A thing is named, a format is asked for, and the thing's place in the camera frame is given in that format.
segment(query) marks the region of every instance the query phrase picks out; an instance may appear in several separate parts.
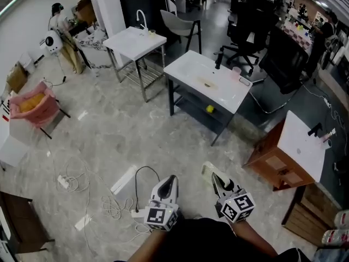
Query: gray chair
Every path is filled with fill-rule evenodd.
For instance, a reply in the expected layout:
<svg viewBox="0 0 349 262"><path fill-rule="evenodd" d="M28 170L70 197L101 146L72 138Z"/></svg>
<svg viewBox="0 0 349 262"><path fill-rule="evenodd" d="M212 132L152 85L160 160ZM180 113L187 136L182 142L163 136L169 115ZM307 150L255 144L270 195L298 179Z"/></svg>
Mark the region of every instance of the gray chair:
<svg viewBox="0 0 349 262"><path fill-rule="evenodd" d="M185 52L189 50L189 45L191 37L193 35L198 36L198 50L201 54L201 26L200 20L187 21L181 20L178 16L170 13L169 11L160 10L163 17L165 26L175 35L179 37L179 42L181 43L180 37L188 38L186 44Z"/></svg>

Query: woman's black hair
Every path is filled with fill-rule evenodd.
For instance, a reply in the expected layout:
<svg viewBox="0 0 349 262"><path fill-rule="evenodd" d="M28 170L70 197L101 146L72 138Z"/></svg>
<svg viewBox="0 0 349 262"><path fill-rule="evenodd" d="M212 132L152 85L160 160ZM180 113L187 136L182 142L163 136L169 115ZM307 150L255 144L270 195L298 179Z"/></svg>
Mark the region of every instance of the woman's black hair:
<svg viewBox="0 0 349 262"><path fill-rule="evenodd" d="M52 16L54 16L55 13L58 13L61 10L63 10L63 6L60 3L53 4L52 5Z"/></svg>
<svg viewBox="0 0 349 262"><path fill-rule="evenodd" d="M333 23L336 24L338 22L338 18L334 12L329 13L330 18L332 19Z"/></svg>

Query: yellow pillow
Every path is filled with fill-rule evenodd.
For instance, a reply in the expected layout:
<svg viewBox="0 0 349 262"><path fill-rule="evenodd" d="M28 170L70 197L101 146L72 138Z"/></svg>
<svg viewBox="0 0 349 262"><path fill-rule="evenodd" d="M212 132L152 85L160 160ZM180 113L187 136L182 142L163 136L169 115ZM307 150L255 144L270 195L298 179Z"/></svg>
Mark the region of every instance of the yellow pillow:
<svg viewBox="0 0 349 262"><path fill-rule="evenodd" d="M33 110L45 97L43 93L38 93L37 95L23 101L20 104L20 112L27 112Z"/></svg>

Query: gray marble floor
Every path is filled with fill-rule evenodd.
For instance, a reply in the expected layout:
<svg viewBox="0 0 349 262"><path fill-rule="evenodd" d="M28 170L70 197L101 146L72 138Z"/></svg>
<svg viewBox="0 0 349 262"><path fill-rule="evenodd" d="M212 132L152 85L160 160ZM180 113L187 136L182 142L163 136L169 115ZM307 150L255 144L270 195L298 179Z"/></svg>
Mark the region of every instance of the gray marble floor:
<svg viewBox="0 0 349 262"><path fill-rule="evenodd" d="M101 197L110 196L109 189L132 166L149 165L160 178L176 174L179 205L185 216L214 217L213 189L200 176L201 165L207 160L252 193L257 208L248 222L278 252L299 247L312 258L316 248L281 226L294 190L273 193L263 179L251 170L242 169L253 143L263 134L249 122L235 116L229 129L210 147L214 135L208 129L179 110L173 117L169 116L163 82L149 90L159 94L145 103L137 85L129 80L120 84L110 70L95 78L88 70L81 75L72 74L63 60L62 65L67 81L53 90L71 119L62 118L52 131L52 140L33 131L32 147L21 165L8 166L6 172L1 172L0 189L33 198L39 218L50 237L56 240L48 246L49 252L24 254L20 260L127 260L147 235L126 243L137 234L135 223L126 210L119 220L108 217L101 207ZM31 90L43 77L54 84L62 82L56 58L40 62L22 92ZM79 178L79 189L88 180L90 189L67 193L55 185L60 174L78 176L84 172L87 173ZM156 178L147 170L140 171L139 177L140 206L143 206ZM78 231L75 224L85 216L88 199L87 213L93 218Z"/></svg>

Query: pink armchair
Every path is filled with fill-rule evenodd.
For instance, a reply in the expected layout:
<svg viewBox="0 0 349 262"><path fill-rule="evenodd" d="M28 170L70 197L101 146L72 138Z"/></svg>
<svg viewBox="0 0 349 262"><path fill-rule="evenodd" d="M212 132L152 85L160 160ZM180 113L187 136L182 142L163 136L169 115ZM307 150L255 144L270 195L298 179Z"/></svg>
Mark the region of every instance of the pink armchair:
<svg viewBox="0 0 349 262"><path fill-rule="evenodd" d="M40 103L30 111L20 112L19 105L25 100L28 100L39 93L43 93L45 95ZM59 111L70 118L70 116L59 107L58 103L59 101L56 99L53 91L49 89L42 81L32 91L27 92L23 95L12 97L10 99L10 118L25 119L29 121L34 127L40 128L40 130L44 132L47 137L52 139L52 137L48 135L48 133L44 131L42 127L52 122Z"/></svg>

